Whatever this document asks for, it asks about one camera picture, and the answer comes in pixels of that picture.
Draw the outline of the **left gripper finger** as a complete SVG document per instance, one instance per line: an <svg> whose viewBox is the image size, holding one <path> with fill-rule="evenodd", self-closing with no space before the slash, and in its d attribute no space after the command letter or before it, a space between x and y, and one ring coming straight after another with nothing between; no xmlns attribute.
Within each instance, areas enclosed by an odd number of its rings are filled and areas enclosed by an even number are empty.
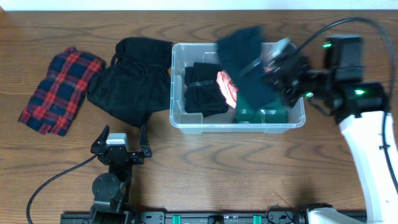
<svg viewBox="0 0 398 224"><path fill-rule="evenodd" d="M146 134L146 125L141 126L141 135L140 135L140 140L139 140L139 145L141 148L142 152L150 152L150 144L147 139L147 134Z"/></svg>
<svg viewBox="0 0 398 224"><path fill-rule="evenodd" d="M106 125L102 130L101 134L97 137L97 139L92 144L92 149L100 149L101 146L106 145L106 140L109 135L109 126Z"/></svg>

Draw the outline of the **green taped garment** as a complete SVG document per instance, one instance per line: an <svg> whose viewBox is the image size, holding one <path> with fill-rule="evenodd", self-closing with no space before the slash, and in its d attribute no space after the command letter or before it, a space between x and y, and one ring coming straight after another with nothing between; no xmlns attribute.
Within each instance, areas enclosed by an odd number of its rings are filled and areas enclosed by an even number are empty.
<svg viewBox="0 0 398 224"><path fill-rule="evenodd" d="M279 98L255 110L249 106L243 95L238 93L234 122L239 124L285 124L289 122L289 113Z"/></svg>

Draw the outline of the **red navy plaid shirt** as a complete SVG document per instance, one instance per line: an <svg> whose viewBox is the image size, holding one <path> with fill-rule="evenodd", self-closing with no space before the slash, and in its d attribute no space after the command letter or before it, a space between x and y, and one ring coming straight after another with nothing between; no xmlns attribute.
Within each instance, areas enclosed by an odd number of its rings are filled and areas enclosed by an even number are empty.
<svg viewBox="0 0 398 224"><path fill-rule="evenodd" d="M57 54L18 122L40 134L65 136L83 104L92 78L105 66L102 58L74 47Z"/></svg>

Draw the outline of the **dark navy garment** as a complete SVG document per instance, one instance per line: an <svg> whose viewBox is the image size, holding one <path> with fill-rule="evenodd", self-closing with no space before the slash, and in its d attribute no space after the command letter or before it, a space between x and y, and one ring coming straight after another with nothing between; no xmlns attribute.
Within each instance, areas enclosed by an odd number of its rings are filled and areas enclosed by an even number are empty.
<svg viewBox="0 0 398 224"><path fill-rule="evenodd" d="M217 41L217 54L221 67L231 77L247 104L258 110L277 99L273 87L266 85L262 59L262 28L248 27Z"/></svg>

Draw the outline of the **large black garment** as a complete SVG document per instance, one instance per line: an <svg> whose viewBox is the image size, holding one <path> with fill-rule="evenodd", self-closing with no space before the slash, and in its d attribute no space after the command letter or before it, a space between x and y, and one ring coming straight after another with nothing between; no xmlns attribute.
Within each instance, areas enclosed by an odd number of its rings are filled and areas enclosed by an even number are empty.
<svg viewBox="0 0 398 224"><path fill-rule="evenodd" d="M108 68L91 81L87 99L111 116L140 128L152 113L169 109L172 43L128 37Z"/></svg>

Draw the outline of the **pink printed t-shirt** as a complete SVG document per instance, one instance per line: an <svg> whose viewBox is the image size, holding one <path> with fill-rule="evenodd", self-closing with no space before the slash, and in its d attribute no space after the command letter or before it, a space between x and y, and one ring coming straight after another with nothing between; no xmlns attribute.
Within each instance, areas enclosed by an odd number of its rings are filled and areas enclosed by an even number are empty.
<svg viewBox="0 0 398 224"><path fill-rule="evenodd" d="M270 88L261 82L260 66L247 77L233 80L225 70L217 73L216 82L226 103L239 112L243 110L279 110L282 106Z"/></svg>

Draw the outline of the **black taped garment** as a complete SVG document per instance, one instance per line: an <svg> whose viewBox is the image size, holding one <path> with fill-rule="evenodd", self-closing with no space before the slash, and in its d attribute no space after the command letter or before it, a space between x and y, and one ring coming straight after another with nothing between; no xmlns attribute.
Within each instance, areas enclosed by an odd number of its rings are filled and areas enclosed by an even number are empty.
<svg viewBox="0 0 398 224"><path fill-rule="evenodd" d="M228 111L229 106L216 81L220 71L221 67L213 63L195 62L192 67L185 67L187 113L201 113L206 118Z"/></svg>

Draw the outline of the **clear plastic storage bin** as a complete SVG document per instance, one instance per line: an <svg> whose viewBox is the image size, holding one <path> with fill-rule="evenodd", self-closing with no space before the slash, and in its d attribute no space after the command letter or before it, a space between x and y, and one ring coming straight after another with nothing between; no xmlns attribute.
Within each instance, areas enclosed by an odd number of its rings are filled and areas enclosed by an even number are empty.
<svg viewBox="0 0 398 224"><path fill-rule="evenodd" d="M290 129L300 128L306 122L304 99L300 98L293 108L288 108L287 123L276 124L242 124L234 123L235 110L229 108L226 113L203 117L201 113L187 113L185 111L184 93L185 68L195 62L218 63L215 43L177 43L172 49L172 68L170 86L170 115L169 120L173 127L184 134L201 133L268 133L280 134Z"/></svg>

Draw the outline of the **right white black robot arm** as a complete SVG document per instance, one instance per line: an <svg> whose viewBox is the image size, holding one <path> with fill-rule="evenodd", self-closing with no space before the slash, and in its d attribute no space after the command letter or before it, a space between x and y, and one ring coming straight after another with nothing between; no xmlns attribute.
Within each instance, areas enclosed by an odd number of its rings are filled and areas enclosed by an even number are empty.
<svg viewBox="0 0 398 224"><path fill-rule="evenodd" d="M397 148L387 95L378 82L364 82L363 40L359 35L329 35L323 46L323 70L314 70L289 38L272 45L264 81L281 101L322 100L351 151L366 202L367 223L397 223Z"/></svg>

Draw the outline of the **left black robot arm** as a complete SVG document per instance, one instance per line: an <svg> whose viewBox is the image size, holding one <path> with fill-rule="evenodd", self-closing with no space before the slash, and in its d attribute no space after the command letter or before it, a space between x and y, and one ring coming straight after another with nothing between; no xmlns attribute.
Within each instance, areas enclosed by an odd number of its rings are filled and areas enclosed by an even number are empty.
<svg viewBox="0 0 398 224"><path fill-rule="evenodd" d="M146 126L141 126L139 138L140 150L129 151L127 135L110 133L105 126L91 152L98 160L108 166L108 171L94 180L94 195L90 223L136 224L140 215L129 205L129 190L132 182L132 168L142 165L145 158L152 157L152 150L146 135Z"/></svg>

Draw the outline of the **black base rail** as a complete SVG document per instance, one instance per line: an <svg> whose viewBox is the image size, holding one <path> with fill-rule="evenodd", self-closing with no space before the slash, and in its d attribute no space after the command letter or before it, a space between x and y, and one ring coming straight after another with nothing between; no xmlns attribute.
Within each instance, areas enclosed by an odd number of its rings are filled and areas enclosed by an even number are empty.
<svg viewBox="0 0 398 224"><path fill-rule="evenodd" d="M343 212L355 220L365 223L367 215L365 212ZM210 224L210 223L305 223L304 214L299 212L282 212L271 210L266 213L164 213L164 212L142 212L139 221L131 221L130 223L142 224ZM77 224L77 223L128 223L122 218L117 221L113 216L110 219L105 218L104 221L92 221L90 214L63 214L60 217L60 223Z"/></svg>

